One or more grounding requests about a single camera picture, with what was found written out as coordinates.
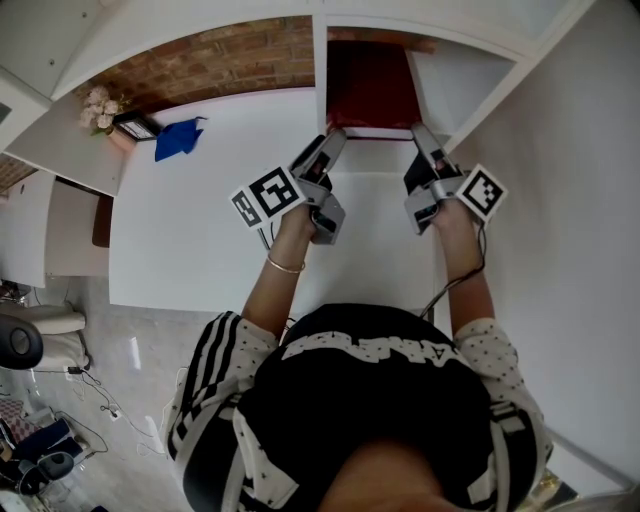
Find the white wooden bookshelf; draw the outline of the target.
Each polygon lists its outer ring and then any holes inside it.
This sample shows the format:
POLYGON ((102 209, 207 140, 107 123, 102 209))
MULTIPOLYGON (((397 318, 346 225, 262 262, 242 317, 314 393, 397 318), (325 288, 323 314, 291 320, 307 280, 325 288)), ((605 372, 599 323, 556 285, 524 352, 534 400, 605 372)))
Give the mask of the white wooden bookshelf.
POLYGON ((469 26, 445 28, 432 23, 359 14, 316 13, 312 16, 316 118, 320 132, 327 126, 328 30, 372 28, 430 36, 433 54, 408 51, 422 118, 446 142, 448 150, 459 144, 509 94, 508 80, 526 57, 469 26))

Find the black picture frame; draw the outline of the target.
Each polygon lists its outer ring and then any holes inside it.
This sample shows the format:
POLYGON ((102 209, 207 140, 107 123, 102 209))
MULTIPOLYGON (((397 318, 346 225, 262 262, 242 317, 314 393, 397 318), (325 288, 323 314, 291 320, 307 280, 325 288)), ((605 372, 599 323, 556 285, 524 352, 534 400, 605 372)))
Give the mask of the black picture frame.
POLYGON ((157 122, 137 110, 117 114, 113 126, 135 143, 155 140, 162 130, 157 122))

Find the white side shelf board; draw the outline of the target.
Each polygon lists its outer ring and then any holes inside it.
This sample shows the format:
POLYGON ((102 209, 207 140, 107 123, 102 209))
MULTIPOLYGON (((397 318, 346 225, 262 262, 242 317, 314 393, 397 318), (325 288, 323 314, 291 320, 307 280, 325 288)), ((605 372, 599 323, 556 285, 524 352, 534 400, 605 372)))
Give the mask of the white side shelf board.
POLYGON ((4 152, 28 165, 115 197, 119 192, 125 151, 107 135, 93 135, 79 125, 81 100, 70 93, 4 152))

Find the person's black white shirt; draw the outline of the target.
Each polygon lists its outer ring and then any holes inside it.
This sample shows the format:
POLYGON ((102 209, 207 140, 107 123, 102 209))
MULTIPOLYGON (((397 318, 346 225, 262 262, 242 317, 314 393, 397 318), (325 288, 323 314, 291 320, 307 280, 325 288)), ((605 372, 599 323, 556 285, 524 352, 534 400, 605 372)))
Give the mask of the person's black white shirt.
POLYGON ((448 337, 398 308, 328 304, 282 340, 234 312, 208 323, 165 435, 195 512, 315 512, 346 460, 389 440, 447 500, 513 512, 553 445, 499 324, 448 337))

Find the white side cabinet panel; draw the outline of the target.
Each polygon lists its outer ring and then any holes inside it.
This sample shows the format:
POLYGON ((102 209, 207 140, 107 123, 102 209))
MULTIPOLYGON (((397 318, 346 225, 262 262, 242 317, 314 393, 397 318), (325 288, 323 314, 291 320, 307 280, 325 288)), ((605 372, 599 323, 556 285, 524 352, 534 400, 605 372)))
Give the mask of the white side cabinet panel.
POLYGON ((24 178, 0 201, 0 278, 23 285, 45 286, 46 237, 55 177, 37 171, 24 178))

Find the white curved hutch shelf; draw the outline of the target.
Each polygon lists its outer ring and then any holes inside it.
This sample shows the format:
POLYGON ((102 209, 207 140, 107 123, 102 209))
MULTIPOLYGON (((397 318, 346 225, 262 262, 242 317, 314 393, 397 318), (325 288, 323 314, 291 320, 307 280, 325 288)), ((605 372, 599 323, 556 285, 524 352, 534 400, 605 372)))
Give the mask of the white curved hutch shelf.
POLYGON ((0 70, 56 100, 137 53, 203 30, 309 14, 316 0, 0 0, 0 70))

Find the dark grey round device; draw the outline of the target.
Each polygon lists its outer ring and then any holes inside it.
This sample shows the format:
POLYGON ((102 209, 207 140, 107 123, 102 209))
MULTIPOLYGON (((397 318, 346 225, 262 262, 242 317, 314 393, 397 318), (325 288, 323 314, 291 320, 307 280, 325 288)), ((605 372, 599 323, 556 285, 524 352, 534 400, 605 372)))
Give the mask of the dark grey round device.
POLYGON ((66 452, 52 452, 42 456, 37 467, 49 481, 60 480, 69 475, 75 467, 74 457, 66 452))

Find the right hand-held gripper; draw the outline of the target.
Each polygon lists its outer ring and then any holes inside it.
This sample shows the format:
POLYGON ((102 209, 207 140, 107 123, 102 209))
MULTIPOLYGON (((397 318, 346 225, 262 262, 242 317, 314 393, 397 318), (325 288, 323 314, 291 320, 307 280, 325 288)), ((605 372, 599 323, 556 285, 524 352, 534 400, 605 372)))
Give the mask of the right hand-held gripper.
POLYGON ((403 181, 408 193, 404 207, 414 233, 422 235, 447 200, 463 203, 474 222, 485 227, 506 199, 507 189, 480 164, 463 173, 423 123, 413 124, 411 132, 418 153, 403 181))

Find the pale artificial flowers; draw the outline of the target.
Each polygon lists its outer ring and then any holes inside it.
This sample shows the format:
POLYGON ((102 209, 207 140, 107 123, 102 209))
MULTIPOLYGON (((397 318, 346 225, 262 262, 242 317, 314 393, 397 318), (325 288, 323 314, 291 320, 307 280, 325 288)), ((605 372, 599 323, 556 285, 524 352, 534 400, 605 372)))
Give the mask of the pale artificial flowers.
POLYGON ((79 116, 79 125, 92 135, 109 135, 114 130, 114 119, 131 104, 124 95, 113 99, 104 86, 95 86, 87 94, 79 116))

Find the brown wooden chair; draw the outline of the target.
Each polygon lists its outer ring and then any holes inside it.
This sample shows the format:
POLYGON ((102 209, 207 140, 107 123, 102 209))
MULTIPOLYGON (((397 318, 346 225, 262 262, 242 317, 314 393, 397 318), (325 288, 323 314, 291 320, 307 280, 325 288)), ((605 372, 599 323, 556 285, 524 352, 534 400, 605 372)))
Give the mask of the brown wooden chair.
POLYGON ((92 244, 96 247, 110 247, 113 203, 111 196, 101 195, 98 199, 92 231, 92 244))

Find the beige fabric bag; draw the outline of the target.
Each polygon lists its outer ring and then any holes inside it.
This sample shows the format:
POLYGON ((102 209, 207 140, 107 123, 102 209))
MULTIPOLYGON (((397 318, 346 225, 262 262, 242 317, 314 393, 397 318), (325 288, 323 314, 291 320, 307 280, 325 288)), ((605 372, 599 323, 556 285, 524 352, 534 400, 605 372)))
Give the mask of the beige fabric bag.
POLYGON ((44 351, 37 370, 89 367, 90 356, 81 337, 86 319, 70 305, 23 307, 6 302, 0 303, 0 313, 30 322, 40 332, 44 351))

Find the dark red gold-printed book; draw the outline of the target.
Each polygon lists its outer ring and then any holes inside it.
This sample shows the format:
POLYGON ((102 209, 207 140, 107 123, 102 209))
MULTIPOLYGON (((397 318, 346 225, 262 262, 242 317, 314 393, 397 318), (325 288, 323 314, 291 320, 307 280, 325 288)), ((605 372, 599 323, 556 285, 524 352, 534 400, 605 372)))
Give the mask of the dark red gold-printed book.
POLYGON ((331 41, 326 121, 350 139, 410 140, 422 120, 405 49, 396 44, 331 41))

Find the white desk with drawers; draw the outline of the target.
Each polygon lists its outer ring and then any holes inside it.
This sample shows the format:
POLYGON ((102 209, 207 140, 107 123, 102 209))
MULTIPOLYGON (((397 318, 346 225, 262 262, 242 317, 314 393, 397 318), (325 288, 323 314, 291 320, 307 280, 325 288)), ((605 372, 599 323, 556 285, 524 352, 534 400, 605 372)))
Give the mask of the white desk with drawers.
MULTIPOLYGON (((124 306, 239 311, 265 261, 231 195, 284 167, 317 133, 311 88, 233 95, 160 112, 170 124, 198 118, 195 149, 163 161, 138 144, 114 201, 109 292, 124 306)), ((331 302, 422 309, 435 295, 435 240, 417 236, 403 182, 409 142, 349 141, 330 171, 346 218, 336 243, 312 246, 292 311, 331 302)))

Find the blue cloth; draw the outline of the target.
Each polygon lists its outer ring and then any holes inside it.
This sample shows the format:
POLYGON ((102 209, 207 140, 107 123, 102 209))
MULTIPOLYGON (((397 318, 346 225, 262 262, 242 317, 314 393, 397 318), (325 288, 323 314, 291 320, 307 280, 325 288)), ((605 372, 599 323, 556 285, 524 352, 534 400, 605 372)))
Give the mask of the blue cloth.
POLYGON ((154 160, 159 162, 179 153, 190 154, 203 132, 200 121, 207 121, 207 118, 198 116, 165 126, 156 137, 154 160))

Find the person's right forearm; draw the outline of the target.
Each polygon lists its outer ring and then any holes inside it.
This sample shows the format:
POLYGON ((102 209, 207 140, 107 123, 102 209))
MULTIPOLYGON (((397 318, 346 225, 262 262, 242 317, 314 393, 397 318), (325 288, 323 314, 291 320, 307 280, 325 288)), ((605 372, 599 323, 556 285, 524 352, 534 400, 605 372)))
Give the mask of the person's right forearm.
POLYGON ((434 219, 442 245, 449 290, 452 333, 478 319, 494 318, 495 311, 484 271, 480 242, 466 206, 444 201, 434 219))

